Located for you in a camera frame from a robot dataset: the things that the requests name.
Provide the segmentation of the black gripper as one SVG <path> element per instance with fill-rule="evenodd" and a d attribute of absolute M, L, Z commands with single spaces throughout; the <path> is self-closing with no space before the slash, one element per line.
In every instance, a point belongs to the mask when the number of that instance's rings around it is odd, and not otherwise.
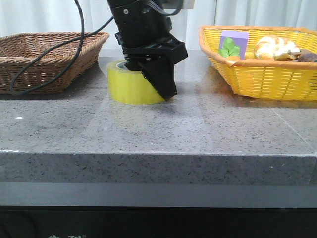
<path fill-rule="evenodd" d="M 116 39 L 121 45 L 126 63 L 130 71 L 141 71 L 157 93 L 166 101 L 177 94 L 174 81 L 174 65 L 187 57 L 184 42 L 168 33 L 147 45 L 128 48 L 120 33 Z"/>

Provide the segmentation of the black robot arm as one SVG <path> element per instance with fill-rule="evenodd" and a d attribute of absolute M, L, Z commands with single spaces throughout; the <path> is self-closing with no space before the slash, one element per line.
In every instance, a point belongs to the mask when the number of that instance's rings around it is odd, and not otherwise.
<path fill-rule="evenodd" d="M 126 68 L 139 71 L 166 101 L 177 94 L 174 66 L 187 56 L 185 43 L 171 34 L 170 14 L 161 0 L 109 0 Z"/>

